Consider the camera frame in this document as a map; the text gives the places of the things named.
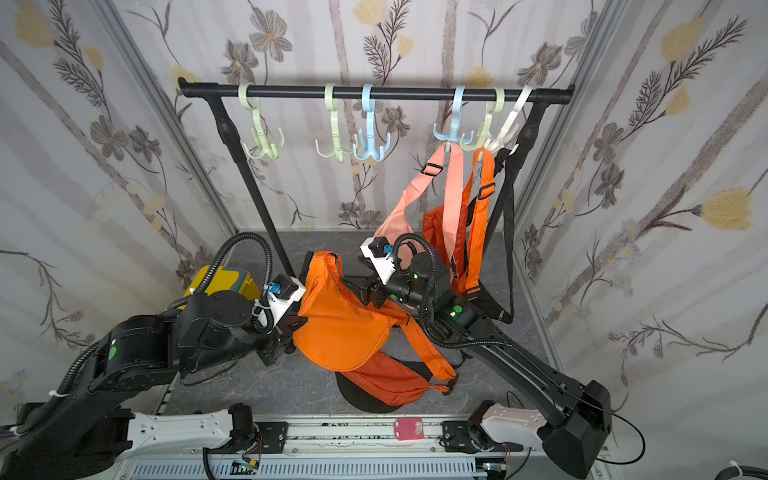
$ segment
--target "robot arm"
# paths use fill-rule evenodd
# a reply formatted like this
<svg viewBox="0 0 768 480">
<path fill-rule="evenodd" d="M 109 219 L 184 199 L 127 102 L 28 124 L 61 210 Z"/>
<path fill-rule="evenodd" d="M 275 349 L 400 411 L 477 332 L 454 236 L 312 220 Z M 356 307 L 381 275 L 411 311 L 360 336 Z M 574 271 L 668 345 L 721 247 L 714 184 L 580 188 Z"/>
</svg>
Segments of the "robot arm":
<svg viewBox="0 0 768 480">
<path fill-rule="evenodd" d="M 387 299 L 397 299 L 415 309 L 417 319 L 422 315 L 419 309 L 427 305 L 431 314 L 422 328 L 437 346 L 463 345 L 459 348 L 471 351 L 535 406 L 536 410 L 523 410 L 484 405 L 475 415 L 482 416 L 479 425 L 485 433 L 497 443 L 543 448 L 567 473 L 586 478 L 611 432 L 606 412 L 610 393 L 594 380 L 585 386 L 553 369 L 505 335 L 474 303 L 453 293 L 451 273 L 440 261 L 433 265 L 429 251 L 414 255 L 410 266 L 401 270 L 385 237 L 367 239 L 361 250 L 379 276 L 367 286 L 364 302 L 380 308 Z"/>
</svg>

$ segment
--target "light blue hook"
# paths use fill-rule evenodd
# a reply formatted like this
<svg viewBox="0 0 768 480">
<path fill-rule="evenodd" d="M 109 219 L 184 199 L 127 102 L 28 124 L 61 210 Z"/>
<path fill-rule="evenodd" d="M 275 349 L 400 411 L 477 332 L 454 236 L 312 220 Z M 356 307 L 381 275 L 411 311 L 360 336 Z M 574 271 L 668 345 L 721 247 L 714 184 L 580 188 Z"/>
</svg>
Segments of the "light blue hook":
<svg viewBox="0 0 768 480">
<path fill-rule="evenodd" d="M 456 87 L 456 92 L 453 94 L 453 108 L 451 109 L 451 132 L 449 134 L 437 133 L 437 124 L 432 127 L 432 133 L 438 140 L 446 142 L 445 151 L 451 151 L 451 142 L 457 144 L 469 145 L 472 143 L 472 139 L 475 138 L 475 131 L 469 135 L 469 140 L 464 141 L 464 134 L 462 137 L 458 137 L 458 127 L 462 123 L 462 96 L 464 95 L 464 85 Z"/>
<path fill-rule="evenodd" d="M 367 148 L 365 153 L 358 157 L 357 143 L 355 143 L 352 146 L 352 153 L 358 160 L 365 160 L 371 157 L 375 161 L 382 161 L 384 160 L 384 152 L 389 149 L 390 134 L 389 132 L 386 134 L 386 145 L 376 150 L 376 126 L 374 125 L 374 120 L 376 119 L 376 114 L 374 113 L 376 111 L 376 100 L 371 99 L 371 88 L 373 88 L 372 84 L 366 84 L 362 87 L 362 110 L 366 113 L 366 135 L 362 135 L 361 128 L 359 136 L 360 143 L 366 145 Z"/>
</svg>

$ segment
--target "clothing rack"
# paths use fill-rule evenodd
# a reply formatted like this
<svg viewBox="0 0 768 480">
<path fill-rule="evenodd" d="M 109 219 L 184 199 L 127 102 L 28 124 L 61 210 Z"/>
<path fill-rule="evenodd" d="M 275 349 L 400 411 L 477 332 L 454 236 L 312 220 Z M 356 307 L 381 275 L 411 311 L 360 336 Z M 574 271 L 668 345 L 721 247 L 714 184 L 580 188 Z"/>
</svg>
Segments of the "clothing rack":
<svg viewBox="0 0 768 480">
<path fill-rule="evenodd" d="M 224 103 L 221 101 L 222 97 L 237 97 L 237 90 L 239 85 L 228 85 L 218 83 L 189 83 L 184 78 L 178 79 L 179 89 L 181 94 L 188 98 L 203 98 L 208 102 L 211 112 L 214 114 L 216 120 L 216 127 L 219 131 L 219 136 L 222 142 L 227 146 L 227 150 L 230 151 L 232 160 L 237 165 L 237 169 L 240 171 L 240 176 L 243 177 L 248 193 L 253 199 L 253 203 L 256 205 L 256 209 L 259 212 L 259 216 L 264 223 L 264 228 L 269 236 L 272 245 L 275 248 L 277 257 L 280 259 L 280 263 L 283 265 L 285 272 L 293 277 L 296 277 L 293 267 L 288 260 L 283 242 L 280 241 L 280 236 L 275 229 L 275 224 L 272 221 L 272 216 L 266 208 L 264 199 L 261 196 L 259 185 L 253 174 L 250 171 L 248 165 L 248 158 L 243 151 L 243 147 L 240 144 L 240 134 L 237 132 L 235 124 L 232 122 L 227 109 L 224 107 Z M 505 90 L 505 101 L 516 101 L 520 96 L 522 90 Z M 371 90 L 371 98 L 375 100 L 437 100 L 437 101 L 451 101 L 455 89 L 453 88 L 401 88 L 401 87 L 374 87 Z M 485 235 L 485 245 L 483 250 L 488 248 L 493 231 L 496 228 L 499 217 L 502 215 L 502 211 L 505 212 L 505 219 L 510 219 L 511 225 L 512 219 L 514 219 L 515 211 L 515 198 L 514 195 L 510 195 L 512 185 L 515 183 L 515 178 L 522 169 L 525 158 L 528 156 L 528 152 L 533 148 L 536 143 L 536 137 L 538 136 L 538 129 L 541 125 L 541 119 L 544 117 L 544 112 L 547 107 L 552 104 L 568 104 L 573 98 L 574 85 L 571 85 L 567 89 L 557 88 L 537 88 L 531 92 L 528 96 L 528 102 L 533 104 L 531 112 L 528 114 L 528 119 L 520 130 L 518 135 L 518 149 L 509 157 L 506 158 L 504 164 L 507 173 L 504 176 L 504 183 L 501 190 L 498 192 L 498 199 L 493 207 L 491 216 L 488 219 L 487 234 Z M 249 97 L 262 97 L 262 98 L 324 98 L 325 87 L 300 87 L 300 86 L 283 86 L 283 85 L 250 85 L 247 89 L 247 96 Z M 348 98 L 358 99 L 362 97 L 362 87 L 335 87 L 333 89 L 334 98 Z M 464 90 L 462 96 L 463 101 L 495 101 L 496 91 L 492 89 L 474 89 L 469 88 Z M 507 230 L 507 221 L 505 221 L 505 230 Z M 505 231 L 505 243 L 507 244 L 507 255 L 510 254 L 512 233 Z"/>
</svg>

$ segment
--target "white zip tie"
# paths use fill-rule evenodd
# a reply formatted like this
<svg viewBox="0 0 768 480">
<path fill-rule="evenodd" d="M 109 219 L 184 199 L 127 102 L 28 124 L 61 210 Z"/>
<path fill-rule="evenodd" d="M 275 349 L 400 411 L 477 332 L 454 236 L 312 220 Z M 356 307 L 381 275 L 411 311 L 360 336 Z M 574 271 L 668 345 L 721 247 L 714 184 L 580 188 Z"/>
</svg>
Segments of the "white zip tie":
<svg viewBox="0 0 768 480">
<path fill-rule="evenodd" d="M 730 463 L 730 465 L 731 465 L 732 467 L 736 467 L 736 469 L 739 471 L 739 476 L 740 476 L 740 477 L 743 477 L 743 476 L 744 476 L 744 472 L 742 472 L 742 471 L 741 471 L 741 467 L 739 466 L 739 464 L 738 464 L 738 463 L 736 463 L 736 462 L 735 462 L 735 461 L 733 461 L 733 460 L 731 460 L 729 463 Z"/>
</svg>

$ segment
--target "white bracket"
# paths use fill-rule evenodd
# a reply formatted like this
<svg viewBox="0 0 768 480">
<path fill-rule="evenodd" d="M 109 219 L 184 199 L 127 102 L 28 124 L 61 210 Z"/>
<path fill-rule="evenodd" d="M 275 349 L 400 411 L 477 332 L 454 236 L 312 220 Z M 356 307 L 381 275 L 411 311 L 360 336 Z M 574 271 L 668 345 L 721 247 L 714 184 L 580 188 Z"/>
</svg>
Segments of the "white bracket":
<svg viewBox="0 0 768 480">
<path fill-rule="evenodd" d="M 232 415 L 225 409 L 199 415 L 146 415 L 134 413 L 127 440 L 134 444 L 117 460 L 167 449 L 215 449 L 230 441 Z"/>
<path fill-rule="evenodd" d="M 362 245 L 360 245 L 360 250 L 365 258 L 371 260 L 373 267 L 376 269 L 376 273 L 379 274 L 382 283 L 386 285 L 386 283 L 389 282 L 389 278 L 395 272 L 394 258 L 391 253 L 387 253 L 386 257 L 374 257 L 369 246 L 374 238 L 376 237 L 366 238 L 366 241 L 362 242 Z"/>
<path fill-rule="evenodd" d="M 288 311 L 291 304 L 301 300 L 301 297 L 303 297 L 304 293 L 306 292 L 306 287 L 302 285 L 299 279 L 293 278 L 292 276 L 289 276 L 288 278 L 290 278 L 290 280 L 299 287 L 295 292 L 293 292 L 293 294 L 291 294 L 288 300 L 281 300 L 271 292 L 262 292 L 262 295 L 266 295 L 266 299 L 269 301 L 270 310 L 272 310 L 272 317 L 275 319 L 275 325 L 280 321 L 281 318 L 283 318 L 283 315 L 285 315 L 285 313 Z M 255 308 L 259 305 L 259 300 L 256 300 L 253 306 Z M 266 314 L 264 313 L 263 309 L 259 313 L 258 318 L 261 326 L 266 326 Z"/>
<path fill-rule="evenodd" d="M 511 442 L 541 449 L 537 431 L 547 424 L 538 410 L 510 409 L 495 404 L 482 416 L 480 426 L 494 442 Z"/>
</svg>

